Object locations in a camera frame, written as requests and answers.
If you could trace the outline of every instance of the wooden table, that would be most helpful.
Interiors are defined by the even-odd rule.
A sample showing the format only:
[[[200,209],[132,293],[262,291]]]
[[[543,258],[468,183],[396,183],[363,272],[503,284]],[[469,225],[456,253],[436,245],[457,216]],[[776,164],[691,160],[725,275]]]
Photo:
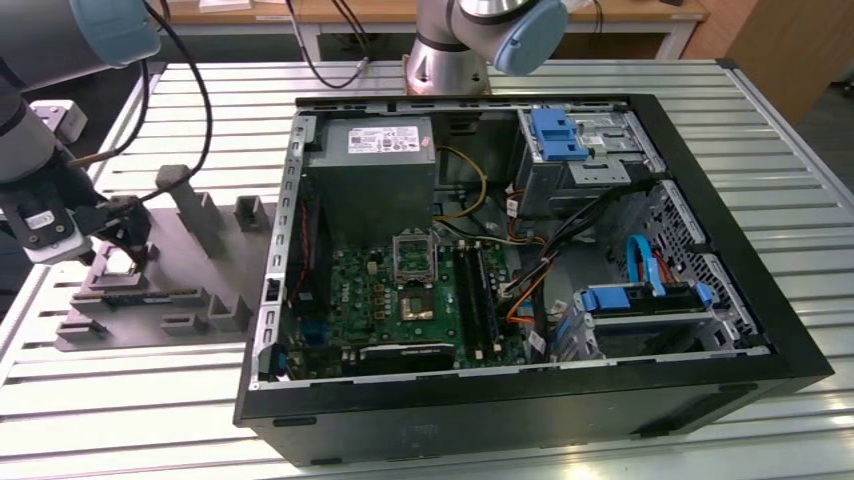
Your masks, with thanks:
[[[369,33],[413,33],[415,0],[348,0],[359,20]],[[604,33],[665,34],[655,58],[673,60],[691,38],[708,11],[699,0],[684,0],[680,7],[657,0],[600,0],[604,14]],[[317,36],[348,33],[349,26],[328,0],[293,0],[305,48],[312,58],[320,58]],[[595,28],[593,5],[569,15],[567,33],[589,33]],[[200,13],[193,3],[172,5],[172,23],[181,34],[292,33],[286,7],[256,3],[250,10]]]

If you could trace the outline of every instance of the robotic arm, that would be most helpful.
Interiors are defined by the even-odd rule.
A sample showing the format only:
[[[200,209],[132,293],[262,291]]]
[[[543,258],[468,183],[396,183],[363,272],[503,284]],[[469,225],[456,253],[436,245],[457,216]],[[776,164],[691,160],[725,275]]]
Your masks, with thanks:
[[[34,263],[89,263],[90,235],[141,263],[150,229],[144,206],[94,191],[21,93],[157,53],[144,0],[0,2],[0,209],[10,233]],[[511,75],[529,73],[565,23],[560,0],[419,0],[411,93],[485,93],[484,59]]]
[[[567,21],[560,0],[419,0],[409,92],[487,93],[485,60],[508,75],[527,75],[553,52]]]
[[[149,223],[141,205],[117,218],[21,93],[122,68],[157,53],[141,0],[2,0],[0,14],[0,209],[34,263],[92,257],[89,235],[136,260]]]

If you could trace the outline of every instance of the ram slot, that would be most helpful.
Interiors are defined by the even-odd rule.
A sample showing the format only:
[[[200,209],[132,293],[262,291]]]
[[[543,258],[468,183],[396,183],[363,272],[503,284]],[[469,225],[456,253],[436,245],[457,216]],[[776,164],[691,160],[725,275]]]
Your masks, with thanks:
[[[477,317],[477,299],[472,288],[469,258],[465,248],[453,251],[453,276],[456,280],[456,302],[460,323],[463,326],[463,343],[469,359],[483,359],[483,343],[480,340],[480,321]]]
[[[471,278],[475,285],[477,319],[480,320],[480,339],[488,356],[500,351],[500,333],[497,330],[497,317],[495,316],[495,303],[492,302],[492,289],[481,250],[479,248],[468,250],[468,258],[472,269]]]

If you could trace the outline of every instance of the yellow wire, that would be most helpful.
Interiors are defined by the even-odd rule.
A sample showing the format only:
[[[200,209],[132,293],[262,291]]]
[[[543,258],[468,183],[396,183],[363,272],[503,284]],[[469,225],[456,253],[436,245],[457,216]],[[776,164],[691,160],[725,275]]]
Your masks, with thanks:
[[[471,207],[468,207],[461,212],[449,213],[447,215],[436,215],[435,217],[432,217],[437,220],[451,220],[452,218],[460,218],[468,215],[471,212],[473,212],[477,209],[477,207],[483,204],[483,202],[485,202],[487,177],[485,177],[485,174],[483,173],[483,170],[475,163],[475,161],[457,149],[455,149],[453,147],[436,147],[436,150],[447,150],[459,158],[465,160],[465,162],[468,162],[468,165],[471,165],[471,168],[473,168],[475,172],[477,172],[477,176],[480,177],[480,196],[477,197],[477,201],[471,205]]]

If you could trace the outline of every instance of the green circuit board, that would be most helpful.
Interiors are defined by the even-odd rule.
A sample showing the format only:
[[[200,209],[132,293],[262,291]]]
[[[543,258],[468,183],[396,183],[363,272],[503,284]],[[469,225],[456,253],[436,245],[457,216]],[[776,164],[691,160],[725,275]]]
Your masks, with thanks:
[[[419,262],[417,252],[400,253],[401,263]],[[455,368],[524,363],[517,335],[504,337],[500,355],[479,360],[465,355],[452,247],[437,248],[436,280],[431,286],[395,284],[391,247],[341,249],[333,255],[329,346],[447,343],[456,347]],[[489,248],[483,250],[483,257],[491,281],[497,286],[508,278],[504,253],[500,248]],[[432,312],[429,318],[417,318],[425,311]]]

